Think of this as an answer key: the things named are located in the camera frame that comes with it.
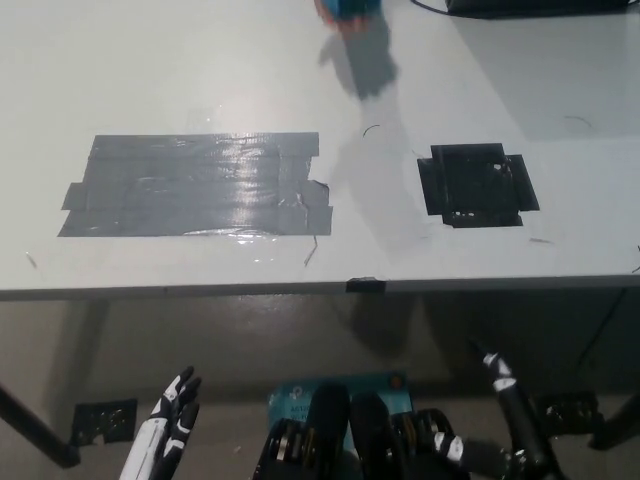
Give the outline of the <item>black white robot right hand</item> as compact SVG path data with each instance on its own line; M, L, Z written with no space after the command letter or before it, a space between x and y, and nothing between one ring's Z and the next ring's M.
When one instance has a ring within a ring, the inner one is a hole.
M497 351L473 342L471 349L491 380L509 429L512 448L458 435L431 435L434 453L455 468L487 479L562 480L557 457L513 370Z

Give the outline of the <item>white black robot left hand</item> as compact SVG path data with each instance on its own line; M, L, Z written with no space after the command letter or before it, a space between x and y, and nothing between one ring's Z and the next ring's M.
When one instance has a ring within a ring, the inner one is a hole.
M120 480L171 480L196 423L201 379L187 367L164 390L141 424Z

